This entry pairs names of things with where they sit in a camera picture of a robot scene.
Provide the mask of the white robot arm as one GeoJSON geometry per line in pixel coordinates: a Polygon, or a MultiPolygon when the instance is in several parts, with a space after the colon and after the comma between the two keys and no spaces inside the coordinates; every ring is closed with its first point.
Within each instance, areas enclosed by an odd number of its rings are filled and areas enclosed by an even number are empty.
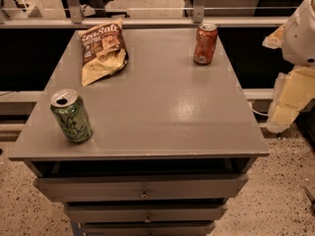
{"type": "Polygon", "coordinates": [[[314,0],[303,0],[283,30],[283,59],[302,66],[315,65],[314,0]]]}

